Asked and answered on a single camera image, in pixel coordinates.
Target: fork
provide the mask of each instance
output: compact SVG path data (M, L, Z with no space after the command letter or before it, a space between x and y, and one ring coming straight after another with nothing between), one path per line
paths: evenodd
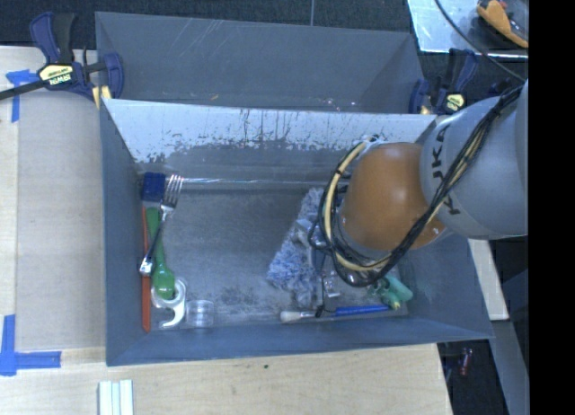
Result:
M154 252L155 246L160 239L160 233L164 229L164 225L168 217L176 209L178 198L180 197L181 186L183 184L183 177L178 174L172 174L165 187L164 196L160 201L160 223L155 231L154 239L148 248L146 255L140 262L138 271L141 276L149 278L154 271Z

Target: gray bin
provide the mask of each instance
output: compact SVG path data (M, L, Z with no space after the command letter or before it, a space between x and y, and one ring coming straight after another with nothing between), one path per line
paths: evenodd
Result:
M329 65L334 59L338 60L329 50L341 49L328 45L347 36L346 52L350 56L371 59L365 62L367 68L376 68L378 61L380 72L373 71L372 74L386 74L385 84L396 90L394 103L389 99L382 100L382 106L387 107L387 110L380 110L383 113L378 112L375 105L369 107L371 110L352 105L351 102L361 99L358 93L348 99L342 95L341 100L348 103L338 104L343 107L340 110L334 110L331 105L323 106L322 102L293 107L294 104L296 107L301 105L304 99L323 101L322 96L314 96L314 88L309 88L300 101L297 98L301 94L294 98L293 94L284 93L291 98L288 104L280 101L278 105L262 108L266 99L272 101L273 93L263 94L257 100L256 86L249 86L253 92L244 97L245 93L238 95L228 83L218 88L218 99L229 103L217 106L205 103L203 98L200 105L186 99L189 87L183 81L171 86L175 89L170 91L169 100L165 100L161 95L162 79L146 86L137 79L131 80L133 75L129 74L134 66L162 62L165 47L160 44L173 42L174 36L193 29L190 23L195 20L150 17L147 19L150 27L145 26L142 16L100 14L98 20L99 51L119 52L124 59L128 82L123 96L126 100L106 101L100 118L106 362L109 366L377 348L485 339L492 335L467 241L455 234L446 234L433 244L409 252L400 263L402 279L414 292L404 315L362 315L282 324L279 311L274 311L273 307L271 313L259 317L248 314L253 301L243 294L260 294L264 303L268 297L277 300L273 289L264 286L267 263L288 233L309 184L327 181L344 151L361 136L380 134L388 141L413 142L433 120L432 117L404 114L411 86L420 76L417 55L408 34L403 34L400 40L390 41L388 32L371 31L366 34L369 40L359 40L362 31L357 31L353 37L351 31L273 25L285 37L292 34L299 37L295 41L283 40L283 49L278 50L282 56L295 52L295 43L300 55L313 54L313 49L305 47L314 45L309 37L323 33L326 40L323 61L317 61L312 69L308 66L299 68L298 73L303 76L298 78L304 79L315 72L328 75L332 70ZM134 22L138 23L136 28L132 27ZM242 22L226 23L220 28L229 27L232 31L234 27L243 26ZM272 26L254 25L249 30L260 34L262 27ZM305 38L306 34L309 34L309 40ZM192 35L187 40L192 43L196 38ZM136 55L133 43L148 52L141 51ZM215 49L219 45L221 43L206 41L198 52L208 60L216 59ZM366 53L369 46L374 47L373 52ZM403 71L385 70L390 63L379 61L381 55L398 59L396 68ZM234 49L219 58L226 60L229 56L236 56ZM179 61L173 63L170 71L176 79L182 75L179 64L188 65ZM267 66L262 70L268 74L296 71L295 67L279 69L271 60L259 65ZM218 86L220 80L210 79L209 83ZM337 81L324 83L331 88L338 86ZM350 91L357 89L349 81L340 83L341 86L347 84ZM368 84L362 90L371 91L373 85ZM198 135L199 123L204 123L202 133L205 135ZM228 128L229 135L221 135L221 129L226 131ZM260 134L244 137L238 134L249 133L251 129ZM210 291L221 293L227 285L237 287L238 295L232 301L237 303L238 322L216 321L210 328L153 329L149 333L142 328L137 261L143 256L144 242L142 201L137 184L142 171L146 170L175 170L191 178L268 181L257 188L212 189L207 186L184 193L164 235L166 258L171 257L168 263L188 279L192 295L200 287L204 289L201 297ZM286 185L293 182L300 182L302 186ZM277 297L280 303L286 300L285 294L277 293Z

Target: black cable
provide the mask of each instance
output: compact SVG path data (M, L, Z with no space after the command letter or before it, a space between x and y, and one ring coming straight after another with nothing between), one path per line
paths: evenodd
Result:
M509 106L513 101L515 101L519 95L523 86L519 86L516 88L512 88L504 92L497 102L490 108L487 114L479 121L479 123L473 129L471 135L465 141L463 147L459 150L454 161L449 166L444 180L439 184L432 200L429 203L428 209L425 213L415 222L415 224L411 227L410 231L405 235L403 240L399 243L399 245L393 249L390 254L385 256L385 258L381 260L374 260L374 263L371 265L362 265L362 268L369 269L371 266L374 269L381 268L380 271L376 273L375 279L383 278L391 269L393 269L399 260L405 255L405 253L411 248L411 246L415 243L425 226L431 220L431 218L435 215L438 208L442 205L443 201L446 199L447 195L451 192L451 190L455 187L455 185L463 178L465 172L468 168L473 164L477 155L482 150L483 145L487 139L488 134L491 131L493 126L493 122L500 116L503 109ZM335 227L335 223L333 219L335 218L334 213L331 213L331 221L332 227ZM322 219L320 219L320 227L322 229L324 239L328 243L329 249L334 252L333 259L334 265L337 267L337 258L335 254L339 254L343 259L347 259L347 254L345 253L348 250L348 247L342 246L338 241L335 234L332 235L332 241L328 241L327 237L325 236L325 232L323 230L323 226L321 225ZM359 257L359 259L366 259L365 256ZM384 260L387 259L387 263L379 267Z
M309 24L314 25L314 10L315 10L315 0L312 0L312 12L309 19Z
M495 66L504 70L509 75L513 76L514 78L517 78L521 83L524 83L526 81L523 76L516 74L512 70L509 70L507 67L503 66L501 63L499 63L497 60L495 60L493 57L491 57L489 55L489 50L482 49L481 47L477 46L476 43L473 43L471 40L469 40L469 38L467 38L467 36L463 33L463 31L459 27L457 27L457 24L453 21L453 19L451 19L451 17L449 17L449 14L447 13L447 11L443 7L443 5L439 2L439 0L434 0L434 1L435 1L435 4L437 5L439 11L443 14L443 16L449 22L451 27L453 27L453 29L461 36L461 38L463 38L465 41L467 41L467 43L472 48L477 50L483 57L485 57L487 60L489 60L492 64L494 64Z

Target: yellow clamp label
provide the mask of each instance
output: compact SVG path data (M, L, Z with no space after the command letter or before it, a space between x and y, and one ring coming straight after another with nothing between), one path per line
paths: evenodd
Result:
M47 81L51 86L54 86L71 81L73 73L72 66L52 65L42 68L39 77L42 81Z

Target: blue tape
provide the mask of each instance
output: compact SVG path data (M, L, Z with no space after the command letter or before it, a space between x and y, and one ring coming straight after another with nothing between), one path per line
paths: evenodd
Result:
M6 78L8 78L8 81L12 83L14 87L40 80L35 73L28 69L8 72ZM15 123L18 119L20 119L20 96L16 95L12 100L12 123Z
M18 353L14 351L14 332L16 316L4 317L2 331L2 350L0 351L0 375L14 376L20 369L27 368L60 368L62 351L41 351L35 353Z

